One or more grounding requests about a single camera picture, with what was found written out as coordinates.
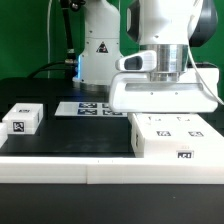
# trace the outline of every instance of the black table surface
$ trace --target black table surface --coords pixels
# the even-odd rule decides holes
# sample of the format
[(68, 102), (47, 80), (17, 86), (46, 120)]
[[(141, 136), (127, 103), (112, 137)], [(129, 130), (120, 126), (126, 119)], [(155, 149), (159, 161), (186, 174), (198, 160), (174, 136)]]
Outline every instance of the black table surface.
[[(44, 104), (37, 133), (9, 136), (0, 156), (134, 156), (126, 118), (56, 118), (60, 101), (108, 96), (65, 80), (0, 81), (1, 118), (15, 103)], [(223, 185), (0, 184), (1, 224), (222, 224), (223, 206)]]
[(60, 101), (108, 102), (108, 94), (80, 91), (60, 79), (0, 82), (0, 115), (15, 103), (42, 103), (44, 118), (35, 135), (9, 135), (0, 156), (134, 157), (126, 117), (56, 117)]

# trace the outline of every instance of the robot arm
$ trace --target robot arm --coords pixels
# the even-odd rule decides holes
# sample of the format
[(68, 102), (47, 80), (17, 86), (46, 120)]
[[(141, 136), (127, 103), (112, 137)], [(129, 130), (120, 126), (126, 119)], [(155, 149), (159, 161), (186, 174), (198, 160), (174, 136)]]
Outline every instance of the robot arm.
[[(201, 70), (209, 83), (207, 88), (197, 72), (187, 68), (189, 39), (193, 44), (203, 43), (215, 31), (217, 16), (212, 3), (212, 0), (136, 0), (131, 5), (128, 33), (140, 45), (140, 51), (117, 62), (122, 73), (112, 81), (109, 99), (112, 110), (164, 113), (216, 109), (217, 102), (208, 89), (217, 95), (218, 69)], [(205, 19), (203, 9), (212, 12), (212, 16)], [(203, 21), (206, 24), (212, 21), (213, 25), (202, 41), (196, 27), (202, 28)]]

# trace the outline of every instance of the green wall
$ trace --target green wall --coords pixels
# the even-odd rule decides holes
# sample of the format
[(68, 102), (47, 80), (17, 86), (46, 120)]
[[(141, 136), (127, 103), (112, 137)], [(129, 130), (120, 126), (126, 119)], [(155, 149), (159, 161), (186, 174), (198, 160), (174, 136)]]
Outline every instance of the green wall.
[[(108, 0), (118, 7), (118, 0)], [(121, 1), (124, 15), (131, 0)], [(219, 91), (224, 96), (224, 4), (214, 0), (219, 25), (212, 39), (200, 48), (193, 49), (196, 61), (209, 61), (220, 68)], [(47, 9), (48, 0), (0, 1), (0, 79), (25, 77), (30, 72), (47, 63)], [(83, 11), (70, 13), (75, 49), (80, 53), (84, 47)], [(125, 18), (121, 21), (121, 52), (133, 53), (137, 46), (126, 35)], [(53, 0), (51, 17), (52, 61), (66, 57), (66, 42), (62, 13), (58, 0)]]

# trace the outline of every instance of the triangle sticker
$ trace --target triangle sticker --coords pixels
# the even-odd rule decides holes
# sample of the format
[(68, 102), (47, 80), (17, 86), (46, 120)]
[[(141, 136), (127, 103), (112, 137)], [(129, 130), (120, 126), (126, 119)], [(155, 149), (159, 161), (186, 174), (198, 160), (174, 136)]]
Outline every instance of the triangle sticker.
[(96, 51), (97, 53), (104, 53), (104, 54), (107, 54), (108, 53), (108, 50), (107, 50), (107, 47), (105, 45), (104, 42), (102, 42), (99, 46), (99, 48), (97, 49)]

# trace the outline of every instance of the white cube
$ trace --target white cube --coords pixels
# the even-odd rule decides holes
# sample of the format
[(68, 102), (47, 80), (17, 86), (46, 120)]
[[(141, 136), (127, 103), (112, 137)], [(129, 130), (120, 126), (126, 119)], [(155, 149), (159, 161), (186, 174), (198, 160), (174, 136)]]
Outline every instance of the white cube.
[(0, 123), (0, 148), (3, 146), (7, 139), (7, 125), (4, 123)]
[(43, 118), (43, 104), (17, 103), (3, 118), (8, 134), (35, 134)]
[(131, 143), (141, 158), (224, 156), (224, 138), (197, 114), (133, 114)]

